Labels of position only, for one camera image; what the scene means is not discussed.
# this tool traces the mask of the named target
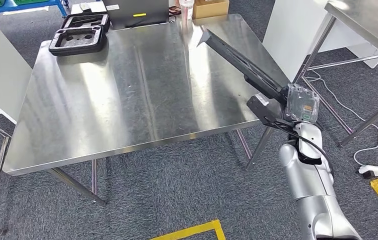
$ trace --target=gray carpet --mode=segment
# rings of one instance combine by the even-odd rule
[[[260,39],[264,37],[273,1],[233,0],[231,13],[240,13]],[[33,66],[41,41],[49,39],[62,19],[55,7],[49,12],[0,15],[0,29]],[[352,58],[346,49],[321,53],[315,64]],[[378,66],[363,63],[320,70],[340,100],[367,117],[378,109]],[[321,83],[315,86],[329,98],[350,126],[361,122],[338,107]],[[340,207],[365,240],[378,239],[378,196],[369,181],[356,174],[353,153],[373,146],[376,131],[368,129],[344,148],[335,140],[345,133],[322,107],[319,121],[324,149],[331,157],[334,188]],[[14,126],[0,116],[0,125]],[[243,129],[253,150],[262,126]],[[99,161],[99,207],[46,172],[17,177],[1,175],[0,239],[150,239],[219,219],[227,239],[299,240],[296,206],[278,160],[283,133],[276,133],[252,171],[245,171],[244,150],[235,132],[116,155]],[[378,150],[359,156],[378,165]],[[64,171],[90,186],[91,165],[65,166]],[[215,239],[212,232],[187,239]]]

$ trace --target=plastic bottle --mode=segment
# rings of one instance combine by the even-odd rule
[[[191,21],[194,13],[195,0],[179,0],[181,17],[183,21]]]

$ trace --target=black cable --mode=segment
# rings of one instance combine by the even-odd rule
[[[140,27],[139,24],[145,22],[146,20],[147,20],[147,18],[144,17],[144,18],[142,18],[142,20],[140,20],[140,21],[136,22],[135,24],[130,25],[130,26],[126,27],[126,28],[128,28],[128,29],[133,29],[133,28],[135,28],[135,27]]]
[[[323,154],[323,156],[327,159],[327,161],[330,160],[328,154],[323,150],[321,149],[319,146],[317,146],[314,142],[308,140],[307,138],[303,137],[303,136],[300,136],[298,134],[295,134],[293,132],[290,132],[282,127],[280,127],[279,125],[277,125],[275,122],[272,122],[271,124],[273,124],[276,128],[278,128],[279,130],[282,130],[283,132],[295,137],[295,138],[298,138],[298,139],[301,139],[303,140],[304,142],[306,143],[309,143],[311,146],[313,146],[315,149],[317,149],[321,154]]]

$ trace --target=silver robot arm segment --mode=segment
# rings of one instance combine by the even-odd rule
[[[315,125],[301,122],[293,130],[322,148],[322,132]],[[321,158],[321,164],[306,164],[300,157]],[[284,144],[279,158],[298,208],[302,240],[362,239],[339,207],[329,163],[320,151],[299,139],[296,145]]]

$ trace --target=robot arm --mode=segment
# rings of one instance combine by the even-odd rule
[[[268,127],[288,133],[288,143],[280,148],[279,158],[286,169],[297,204],[302,239],[361,240],[338,205],[333,188],[334,179],[322,150],[322,132],[308,121],[311,120],[310,116],[302,110],[295,114],[303,121],[283,119],[289,96],[288,87],[279,86],[248,58],[207,29],[199,44],[203,42],[241,71],[245,80],[261,92],[252,96],[247,103],[258,119]],[[294,99],[295,104],[305,104],[298,102],[298,97]]]
[[[294,131],[322,146],[322,133],[311,123],[301,122]],[[321,164],[306,164],[300,157],[320,158]],[[296,201],[303,240],[361,240],[338,205],[328,160],[308,143],[286,143],[279,158],[286,169],[292,195]]]

